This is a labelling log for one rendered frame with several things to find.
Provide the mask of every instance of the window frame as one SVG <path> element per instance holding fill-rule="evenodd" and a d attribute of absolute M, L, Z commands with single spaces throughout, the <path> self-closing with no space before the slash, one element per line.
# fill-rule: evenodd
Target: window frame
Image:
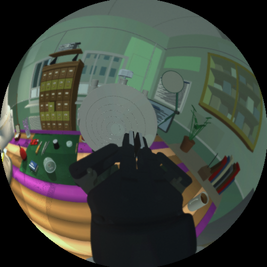
<path fill-rule="evenodd" d="M 32 104 L 38 104 L 39 103 L 39 94 L 40 94 L 40 86 L 38 85 L 37 87 L 33 87 L 32 88 L 32 84 L 33 84 L 33 81 L 34 81 L 34 75 L 35 75 L 35 69 L 36 69 L 36 66 L 39 64 L 39 63 L 42 63 L 41 65 L 41 69 L 40 69 L 40 73 L 39 73 L 39 77 L 38 77 L 38 81 L 39 79 L 41 78 L 42 76 L 42 70 L 43 70 L 43 67 L 44 67 L 44 62 L 49 60 L 48 64 L 50 64 L 51 62 L 51 57 L 50 56 L 47 56 L 41 60 L 38 60 L 34 63 L 34 68 L 33 68 L 33 71 L 32 71 L 32 75 L 31 75 L 31 80 L 30 80 L 30 85 L 29 85 L 29 105 L 32 105 Z M 37 89 L 37 94 L 36 94 L 36 97 L 31 97 L 32 95 L 32 90 L 35 90 Z"/>
<path fill-rule="evenodd" d="M 81 61 L 82 61 L 83 63 L 85 63 L 87 54 L 97 54 L 97 55 L 96 55 L 96 58 L 95 58 L 95 61 L 94 61 L 94 64 L 93 64 L 93 67 L 96 66 L 97 60 L 99 59 L 99 56 L 100 56 L 100 55 L 104 55 L 104 56 L 109 56 L 109 57 L 111 57 L 110 64 L 109 64 L 108 68 L 106 69 L 104 85 L 107 84 L 107 80 L 108 80 L 108 77 L 109 77 L 109 73 L 110 73 L 110 71 L 111 71 L 111 66 L 112 66 L 113 59 L 114 59 L 114 58 L 121 58 L 121 59 L 124 59 L 124 62 L 123 62 L 122 67 L 121 67 L 122 69 L 125 69 L 125 68 L 126 68 L 127 63 L 128 63 L 128 60 L 129 60 L 129 57 L 128 57 L 128 56 L 126 56 L 126 55 L 122 55 L 122 54 L 116 54 L 116 53 L 111 53 L 111 52 L 106 52 L 106 51 L 85 50 L 85 51 L 83 52 L 83 55 L 82 55 L 82 58 L 81 58 Z M 90 75 L 90 78 L 89 78 L 89 81 L 88 81 L 88 82 L 85 82 L 85 81 L 84 81 L 84 82 L 80 82 L 79 84 L 82 84 L 82 85 L 88 85 L 88 87 L 89 87 L 89 86 L 91 85 L 91 82 L 92 82 L 92 79 L 93 79 L 93 73 L 94 73 L 94 72 L 92 71 L 92 73 L 91 73 L 91 75 Z M 80 92 L 78 91 L 78 95 L 87 95 L 87 93 L 80 93 Z"/>

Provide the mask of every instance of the concentric circle pattern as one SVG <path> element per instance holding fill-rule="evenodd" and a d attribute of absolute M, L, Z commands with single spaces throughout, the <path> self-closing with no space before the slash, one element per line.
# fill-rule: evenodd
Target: concentric circle pattern
<path fill-rule="evenodd" d="M 112 83 L 90 92 L 80 106 L 80 132 L 94 150 L 123 144 L 125 133 L 141 133 L 150 147 L 157 134 L 157 117 L 149 100 L 128 85 Z"/>

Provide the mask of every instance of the wall display case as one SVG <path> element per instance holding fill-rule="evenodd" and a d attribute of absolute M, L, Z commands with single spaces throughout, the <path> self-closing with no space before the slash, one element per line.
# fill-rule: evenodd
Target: wall display case
<path fill-rule="evenodd" d="M 198 104 L 254 151 L 262 124 L 263 96 L 252 72 L 231 59 L 208 53 L 206 79 Z"/>
<path fill-rule="evenodd" d="M 75 101 L 83 68 L 84 63 L 80 59 L 43 67 L 39 97 L 43 130 L 76 131 Z M 64 119 L 62 119 L 63 111 L 68 114 Z"/>

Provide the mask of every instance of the green board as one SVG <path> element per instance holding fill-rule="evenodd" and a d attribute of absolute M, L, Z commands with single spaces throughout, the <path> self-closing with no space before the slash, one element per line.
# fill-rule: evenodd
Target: green board
<path fill-rule="evenodd" d="M 34 135 L 34 139 L 39 139 L 39 144 L 41 143 L 40 150 L 36 155 L 36 149 L 38 145 L 28 145 L 26 150 L 27 160 L 22 161 L 20 166 L 20 171 L 31 177 L 37 178 L 42 181 L 51 182 L 54 184 L 75 186 L 74 180 L 69 172 L 69 166 L 77 161 L 76 144 L 79 145 L 79 135 L 54 135 L 54 134 L 39 134 Z M 59 144 L 59 149 L 54 149 L 53 140 L 57 139 Z M 48 146 L 42 155 L 42 150 L 47 142 Z M 67 147 L 67 141 L 72 142 L 71 147 Z M 45 158 L 51 158 L 56 165 L 55 171 L 53 173 L 47 173 L 44 167 Z M 34 161 L 38 165 L 37 171 L 30 169 L 29 164 Z"/>

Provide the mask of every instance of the radiator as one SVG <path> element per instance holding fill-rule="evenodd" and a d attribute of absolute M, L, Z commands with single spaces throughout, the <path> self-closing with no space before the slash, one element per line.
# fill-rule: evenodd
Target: radiator
<path fill-rule="evenodd" d="M 31 130 L 42 130 L 40 116 L 28 117 L 28 121 Z"/>

